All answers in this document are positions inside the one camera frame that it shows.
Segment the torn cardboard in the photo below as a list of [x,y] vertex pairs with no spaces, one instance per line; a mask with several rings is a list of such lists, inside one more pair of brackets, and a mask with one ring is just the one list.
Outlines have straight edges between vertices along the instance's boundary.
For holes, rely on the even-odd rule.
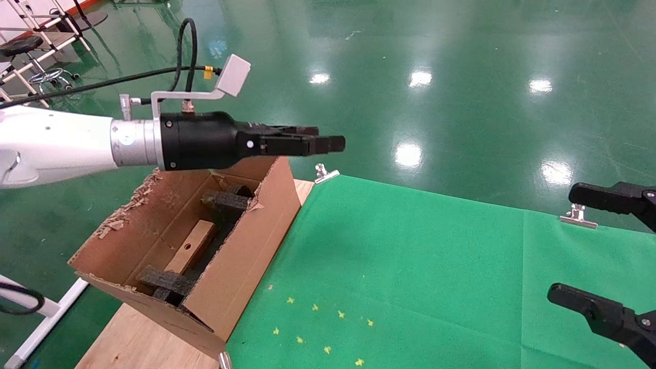
[[[235,184],[249,187],[255,197],[182,309],[147,295],[153,290],[141,284],[138,275],[148,265],[163,270],[197,222],[212,221],[211,210],[201,202],[206,191]],[[213,173],[155,172],[69,264],[82,279],[216,358],[299,209],[287,158],[249,158]]]

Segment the white pole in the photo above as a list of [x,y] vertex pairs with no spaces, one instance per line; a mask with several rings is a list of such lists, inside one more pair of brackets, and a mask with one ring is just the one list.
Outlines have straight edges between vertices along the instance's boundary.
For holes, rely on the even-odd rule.
[[86,281],[78,278],[73,286],[69,288],[68,292],[64,294],[61,300],[59,300],[60,309],[52,318],[45,318],[39,324],[37,329],[30,334],[30,336],[23,342],[23,344],[18,348],[15,354],[7,361],[5,364],[5,369],[19,369],[25,362],[28,357],[34,352],[34,350],[39,346],[43,339],[50,333],[50,331],[57,325],[57,322],[66,314],[66,311],[75,303],[75,300],[80,296],[82,291],[89,285]]
[[[18,286],[18,287],[23,287],[22,285],[14,282],[13,280],[7,278],[6,276],[3,276],[2,274],[0,274],[0,282],[6,284],[13,284],[14,286]],[[32,296],[28,296],[20,292],[3,290],[1,288],[0,288],[0,297],[4,297],[5,299],[8,299],[13,303],[17,303],[20,306],[23,306],[27,309],[33,309],[38,302]],[[37,311],[37,313],[45,316],[46,318],[52,318],[57,313],[57,311],[59,311],[59,304],[51,299],[46,298],[43,306]]]

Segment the plywood base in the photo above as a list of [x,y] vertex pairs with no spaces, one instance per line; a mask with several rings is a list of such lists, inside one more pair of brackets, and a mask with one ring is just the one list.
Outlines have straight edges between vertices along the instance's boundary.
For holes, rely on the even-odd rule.
[[[296,182],[303,204],[312,182]],[[217,369],[218,362],[123,304],[75,369]]]

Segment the green epoxy floor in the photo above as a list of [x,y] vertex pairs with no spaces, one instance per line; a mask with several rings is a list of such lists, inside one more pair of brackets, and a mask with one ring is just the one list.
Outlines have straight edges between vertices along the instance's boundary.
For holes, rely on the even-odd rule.
[[[174,65],[178,26],[192,17],[200,64],[222,66],[235,53],[253,65],[239,98],[197,102],[198,111],[347,137],[343,154],[293,159],[301,179],[323,162],[355,177],[551,214],[567,211],[575,182],[656,179],[654,0],[172,0],[100,8],[110,17],[85,34],[96,54],[66,52],[82,83]],[[145,97],[170,81],[108,87],[55,108],[119,118],[118,93]],[[210,86],[200,76],[195,85]],[[142,108],[134,117],[148,114]],[[1,272],[61,296],[75,280],[68,258],[148,172],[0,192]],[[591,211],[590,218],[646,231],[631,217]],[[118,306],[87,290],[26,367],[72,368]],[[0,315],[0,362],[38,322]]]

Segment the yellow cable tie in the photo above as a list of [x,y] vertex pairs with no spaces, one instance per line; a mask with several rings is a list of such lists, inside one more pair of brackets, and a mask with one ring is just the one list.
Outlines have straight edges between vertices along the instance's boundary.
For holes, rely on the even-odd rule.
[[214,71],[214,68],[212,68],[210,66],[205,66],[205,74],[203,74],[203,78],[211,79],[213,71]]

